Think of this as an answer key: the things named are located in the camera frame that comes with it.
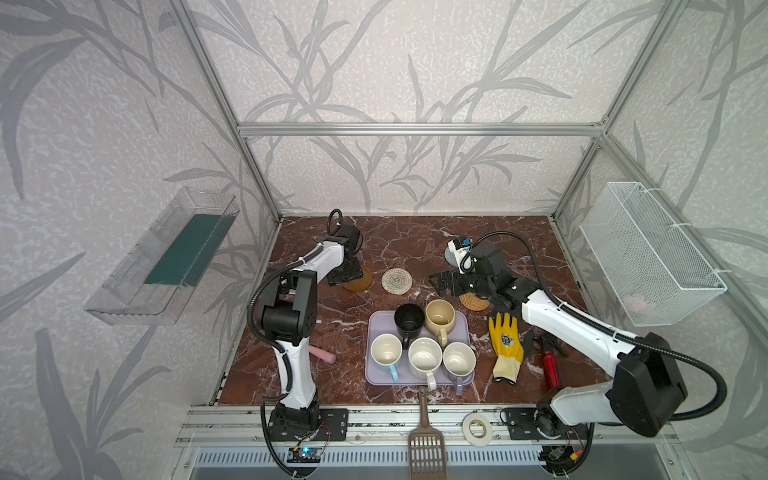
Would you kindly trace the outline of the amber brown coaster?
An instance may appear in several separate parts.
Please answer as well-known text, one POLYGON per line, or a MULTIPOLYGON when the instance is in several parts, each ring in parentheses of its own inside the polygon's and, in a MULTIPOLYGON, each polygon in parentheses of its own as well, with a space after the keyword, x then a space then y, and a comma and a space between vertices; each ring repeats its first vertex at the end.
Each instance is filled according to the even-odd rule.
POLYGON ((342 284, 348 292, 359 293, 368 290, 373 284, 373 275, 366 267, 362 268, 362 277, 342 284))

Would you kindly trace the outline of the grey round coaster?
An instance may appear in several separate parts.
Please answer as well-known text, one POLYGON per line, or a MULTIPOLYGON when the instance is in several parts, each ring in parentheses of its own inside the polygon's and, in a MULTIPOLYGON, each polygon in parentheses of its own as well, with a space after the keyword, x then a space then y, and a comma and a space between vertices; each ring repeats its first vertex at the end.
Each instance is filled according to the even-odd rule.
POLYGON ((452 249, 451 246, 448 246, 445 249, 444 258, 452 267, 456 267, 458 265, 458 261, 456 260, 456 256, 455 256, 455 251, 452 249))

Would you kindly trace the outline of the tan wicker coaster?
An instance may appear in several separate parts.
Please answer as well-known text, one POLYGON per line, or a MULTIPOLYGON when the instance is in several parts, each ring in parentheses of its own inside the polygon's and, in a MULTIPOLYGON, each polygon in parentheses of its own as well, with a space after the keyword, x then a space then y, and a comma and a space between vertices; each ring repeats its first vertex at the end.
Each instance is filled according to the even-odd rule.
POLYGON ((459 296, 460 303, 468 310, 481 312, 487 310, 491 303, 473 293, 465 293, 459 296))

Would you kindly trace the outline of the beige mug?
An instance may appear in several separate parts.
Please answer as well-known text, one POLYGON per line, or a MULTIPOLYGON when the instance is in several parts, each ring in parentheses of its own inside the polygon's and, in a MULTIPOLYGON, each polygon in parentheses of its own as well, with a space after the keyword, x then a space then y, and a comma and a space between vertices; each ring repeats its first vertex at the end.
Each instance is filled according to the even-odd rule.
POLYGON ((455 325, 456 311, 450 302, 444 299, 435 299, 427 304, 425 328, 437 339, 442 349, 448 345, 448 335, 453 331, 455 325))

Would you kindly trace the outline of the white woven coaster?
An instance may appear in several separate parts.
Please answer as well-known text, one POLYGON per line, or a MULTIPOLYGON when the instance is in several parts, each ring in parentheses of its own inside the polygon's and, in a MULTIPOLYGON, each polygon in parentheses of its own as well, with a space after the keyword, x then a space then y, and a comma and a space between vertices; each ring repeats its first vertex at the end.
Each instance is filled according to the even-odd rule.
POLYGON ((410 291, 413 285, 413 278, 403 268, 392 268, 382 275, 381 285, 389 294, 404 295, 410 291))

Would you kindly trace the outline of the black mug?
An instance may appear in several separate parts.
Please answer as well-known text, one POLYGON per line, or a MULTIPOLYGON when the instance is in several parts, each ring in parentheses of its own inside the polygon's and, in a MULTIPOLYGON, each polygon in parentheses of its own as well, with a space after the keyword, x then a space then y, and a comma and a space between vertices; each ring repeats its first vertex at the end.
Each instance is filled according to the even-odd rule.
POLYGON ((421 332, 425 322, 425 313, 417 304, 402 304, 395 310, 394 321, 401 337, 402 348, 407 350, 421 332))

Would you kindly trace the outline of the white mug blue handle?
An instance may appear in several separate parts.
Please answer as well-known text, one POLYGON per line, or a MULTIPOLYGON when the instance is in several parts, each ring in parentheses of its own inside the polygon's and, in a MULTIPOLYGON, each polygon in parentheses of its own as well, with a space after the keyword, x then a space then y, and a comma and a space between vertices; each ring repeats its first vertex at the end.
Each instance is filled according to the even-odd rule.
POLYGON ((400 380, 397 365, 402 357, 401 340, 394 334, 384 333, 374 338, 370 356, 380 370, 386 371, 394 383, 400 380))

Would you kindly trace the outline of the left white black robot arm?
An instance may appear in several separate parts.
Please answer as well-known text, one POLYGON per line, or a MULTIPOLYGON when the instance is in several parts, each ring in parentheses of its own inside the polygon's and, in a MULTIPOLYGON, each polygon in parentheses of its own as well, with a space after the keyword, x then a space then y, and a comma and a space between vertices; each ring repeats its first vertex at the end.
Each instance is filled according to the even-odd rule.
POLYGON ((352 224, 327 229, 307 254, 278 268, 259 285, 248 304, 248 328, 276 356, 280 395, 272 422, 314 430, 320 421, 317 387, 310 367, 309 338, 318 319, 318 285, 363 277, 357 253, 362 234, 352 224))

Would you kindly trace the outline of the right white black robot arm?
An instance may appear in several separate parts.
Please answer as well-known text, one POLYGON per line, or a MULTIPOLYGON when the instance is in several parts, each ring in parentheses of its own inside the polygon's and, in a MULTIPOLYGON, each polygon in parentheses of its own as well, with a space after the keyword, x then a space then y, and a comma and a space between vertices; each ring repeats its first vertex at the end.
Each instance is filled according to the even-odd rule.
POLYGON ((473 294, 495 309, 488 319, 497 355, 494 380, 517 380, 526 351, 519 322, 564 341, 608 375, 608 381, 600 384, 551 388, 534 415, 545 437, 594 423, 623 425, 641 436, 654 437, 669 422, 705 417, 724 404, 727 384, 717 370, 671 350, 659 335, 638 336, 616 329, 559 299, 545 284, 538 263, 533 265, 535 279, 516 276, 504 255, 486 238, 472 242, 456 237, 449 241, 445 256, 451 269, 430 277, 438 295, 473 294), (685 412, 679 409, 688 397, 679 368, 682 363, 707 374, 715 384, 711 400, 685 412))

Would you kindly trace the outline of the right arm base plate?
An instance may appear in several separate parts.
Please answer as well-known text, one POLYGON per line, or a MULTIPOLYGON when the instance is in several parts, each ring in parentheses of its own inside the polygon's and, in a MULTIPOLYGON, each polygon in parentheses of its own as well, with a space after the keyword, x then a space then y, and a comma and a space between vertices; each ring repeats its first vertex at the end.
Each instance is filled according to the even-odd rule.
POLYGON ((585 440, 590 431, 588 424, 568 426, 549 410, 535 407, 507 407, 499 416, 512 440, 585 440))

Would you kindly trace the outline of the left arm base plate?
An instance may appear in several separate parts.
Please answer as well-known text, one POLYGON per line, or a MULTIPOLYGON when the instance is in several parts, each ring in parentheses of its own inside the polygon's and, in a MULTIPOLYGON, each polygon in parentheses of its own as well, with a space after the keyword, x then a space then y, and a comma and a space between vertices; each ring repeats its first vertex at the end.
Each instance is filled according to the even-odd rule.
POLYGON ((268 420, 269 438, 272 441, 326 441, 343 442, 347 438, 349 413, 346 408, 321 408, 316 428, 309 429, 296 422, 279 419, 274 413, 268 420))

